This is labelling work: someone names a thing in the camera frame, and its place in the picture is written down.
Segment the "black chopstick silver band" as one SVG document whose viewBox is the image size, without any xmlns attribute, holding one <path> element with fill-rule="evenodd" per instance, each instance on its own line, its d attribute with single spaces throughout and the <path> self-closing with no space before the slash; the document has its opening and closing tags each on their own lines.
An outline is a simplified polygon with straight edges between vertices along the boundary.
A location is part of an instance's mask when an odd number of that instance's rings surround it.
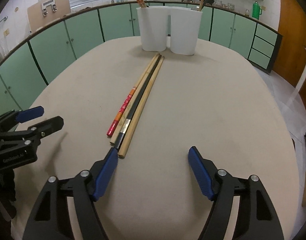
<svg viewBox="0 0 306 240">
<path fill-rule="evenodd" d="M 162 58 L 161 54 L 157 54 L 154 61 L 150 64 L 149 69 L 145 72 L 139 87 L 135 91 L 135 95 L 132 96 L 131 101 L 129 102 L 128 106 L 126 107 L 126 113 L 123 113 L 122 118 L 118 124 L 117 128 L 117 134 L 113 136 L 113 139 L 111 140 L 111 144 L 114 146 L 114 148 L 119 149 L 120 145 L 125 137 L 126 132 L 128 131 L 128 128 L 130 126 L 130 123 L 133 119 L 133 116 L 135 115 L 135 112 L 137 110 L 137 107 L 142 99 L 142 96 L 146 90 L 146 87 L 156 69 L 158 66 L 160 60 Z"/>
</svg>

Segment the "plain bamboo chopstick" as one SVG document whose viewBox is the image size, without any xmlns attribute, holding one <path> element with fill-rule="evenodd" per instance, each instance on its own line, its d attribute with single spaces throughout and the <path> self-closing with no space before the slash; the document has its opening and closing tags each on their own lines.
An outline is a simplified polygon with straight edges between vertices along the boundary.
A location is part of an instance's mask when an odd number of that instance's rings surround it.
<svg viewBox="0 0 306 240">
<path fill-rule="evenodd" d="M 143 111 L 143 108 L 145 106 L 145 103 L 148 99 L 148 96 L 150 94 L 150 91 L 153 87 L 154 81 L 156 80 L 157 74 L 160 71 L 160 68 L 162 66 L 162 63 L 164 61 L 164 57 L 161 57 L 156 69 L 154 70 L 152 76 L 150 77 L 150 80 L 148 82 L 148 85 L 146 86 L 144 93 L 141 97 L 141 100 L 139 101 L 139 104 L 135 110 L 135 113 L 129 123 L 128 129 L 124 133 L 124 137 L 122 140 L 121 146 L 118 148 L 118 157 L 121 159 L 124 159 L 127 153 L 127 150 L 129 148 L 130 142 L 132 140 L 133 134 L 135 132 L 136 126 L 138 124 L 138 121 L 141 117 L 141 113 Z"/>
<path fill-rule="evenodd" d="M 113 133 L 113 136 L 111 137 L 110 144 L 112 146 L 115 145 L 115 142 L 116 142 L 116 139 L 118 137 L 118 134 L 120 133 L 120 130 L 123 127 L 123 124 L 124 124 L 128 114 L 129 114 L 129 111 L 132 108 L 132 106 L 133 106 L 133 104 L 134 104 L 134 102 L 135 102 L 135 100 L 136 100 L 136 98 L 137 98 L 141 88 L 143 87 L 143 85 L 144 85 L 144 83 L 146 81 L 146 78 L 148 77 L 149 73 L 151 72 L 151 70 L 152 70 L 152 68 L 153 68 L 153 66 L 154 66 L 154 64 L 155 64 L 155 62 L 156 62 L 156 60 L 158 59 L 159 56 L 160 56 L 160 53 L 157 53 L 155 55 L 155 57 L 151 60 L 149 67 L 144 72 L 143 77 L 141 78 L 141 81 L 140 81 L 139 85 L 137 86 L 137 88 L 135 90 L 135 93 L 133 94 L 130 102 L 128 103 L 128 105 L 127 105 L 127 107 L 126 107 L 126 109 L 125 109 L 125 111 L 124 111 L 120 121 L 118 122 L 117 128 L 115 129 L 115 131 Z"/>
</svg>

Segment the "white double utensil holder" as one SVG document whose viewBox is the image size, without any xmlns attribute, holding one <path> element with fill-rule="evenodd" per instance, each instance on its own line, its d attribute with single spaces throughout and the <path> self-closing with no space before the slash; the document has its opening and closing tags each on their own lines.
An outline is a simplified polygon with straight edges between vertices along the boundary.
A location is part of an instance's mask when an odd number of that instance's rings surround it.
<svg viewBox="0 0 306 240">
<path fill-rule="evenodd" d="M 184 7 L 154 6 L 138 8 L 142 49 L 195 54 L 203 12 Z"/>
</svg>

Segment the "green lower kitchen cabinets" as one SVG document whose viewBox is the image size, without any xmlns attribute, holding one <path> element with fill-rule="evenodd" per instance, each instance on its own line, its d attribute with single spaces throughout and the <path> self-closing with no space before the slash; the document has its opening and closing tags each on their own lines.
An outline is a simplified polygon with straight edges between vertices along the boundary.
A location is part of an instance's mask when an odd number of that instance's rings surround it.
<svg viewBox="0 0 306 240">
<path fill-rule="evenodd" d="M 0 62 L 0 114 L 27 109 L 70 64 L 100 44 L 139 36 L 137 4 L 84 9 L 57 20 L 18 44 Z M 201 40 L 230 48 L 270 73 L 282 35 L 271 27 L 229 10 L 206 6 Z"/>
</svg>

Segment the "brown wooden door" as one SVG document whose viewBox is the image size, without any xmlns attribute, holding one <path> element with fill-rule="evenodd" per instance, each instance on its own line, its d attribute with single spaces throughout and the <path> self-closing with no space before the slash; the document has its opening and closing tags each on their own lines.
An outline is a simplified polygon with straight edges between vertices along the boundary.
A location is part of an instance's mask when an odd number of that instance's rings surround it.
<svg viewBox="0 0 306 240">
<path fill-rule="evenodd" d="M 273 71 L 295 87 L 306 66 L 306 14 L 296 0 L 281 0 L 278 33 L 282 40 Z"/>
</svg>

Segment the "green thermos jug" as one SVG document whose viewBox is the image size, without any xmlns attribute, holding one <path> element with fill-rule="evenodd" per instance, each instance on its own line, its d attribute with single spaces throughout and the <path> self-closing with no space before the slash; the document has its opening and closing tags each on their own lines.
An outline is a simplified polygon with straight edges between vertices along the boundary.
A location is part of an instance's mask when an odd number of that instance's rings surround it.
<svg viewBox="0 0 306 240">
<path fill-rule="evenodd" d="M 252 18 L 259 20 L 261 14 L 262 14 L 262 9 L 260 7 L 260 4 L 257 1 L 255 1 L 253 3 L 253 8 L 252 8 Z"/>
</svg>

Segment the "black wok on stove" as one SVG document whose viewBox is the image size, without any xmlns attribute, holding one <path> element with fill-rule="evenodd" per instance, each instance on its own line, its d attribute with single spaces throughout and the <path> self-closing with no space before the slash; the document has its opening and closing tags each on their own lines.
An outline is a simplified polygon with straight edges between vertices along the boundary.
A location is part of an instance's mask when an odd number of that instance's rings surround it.
<svg viewBox="0 0 306 240">
<path fill-rule="evenodd" d="M 207 2 L 207 4 L 212 5 L 214 2 L 215 2 L 215 0 L 209 0 L 209 1 Z"/>
</svg>

